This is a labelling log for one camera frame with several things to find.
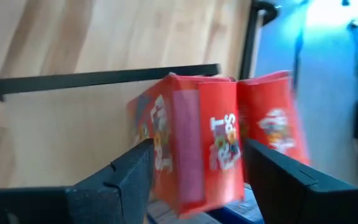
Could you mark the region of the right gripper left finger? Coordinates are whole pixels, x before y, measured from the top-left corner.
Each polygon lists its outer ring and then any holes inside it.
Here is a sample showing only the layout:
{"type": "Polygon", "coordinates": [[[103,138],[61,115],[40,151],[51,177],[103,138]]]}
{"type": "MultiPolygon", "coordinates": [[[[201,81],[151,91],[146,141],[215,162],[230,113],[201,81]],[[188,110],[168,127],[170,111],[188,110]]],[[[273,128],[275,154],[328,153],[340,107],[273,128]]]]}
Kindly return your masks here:
{"type": "Polygon", "coordinates": [[[0,189],[0,223],[142,223],[153,173],[146,139],[75,185],[0,189]]]}

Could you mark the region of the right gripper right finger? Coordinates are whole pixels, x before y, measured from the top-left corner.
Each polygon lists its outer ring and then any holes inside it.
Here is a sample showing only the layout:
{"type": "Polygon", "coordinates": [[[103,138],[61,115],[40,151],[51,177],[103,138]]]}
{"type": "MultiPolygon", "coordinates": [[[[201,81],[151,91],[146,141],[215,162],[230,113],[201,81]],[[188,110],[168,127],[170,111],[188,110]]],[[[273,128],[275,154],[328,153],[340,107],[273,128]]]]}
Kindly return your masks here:
{"type": "Polygon", "coordinates": [[[247,176],[265,223],[358,223],[358,188],[255,140],[244,145],[247,176]]]}

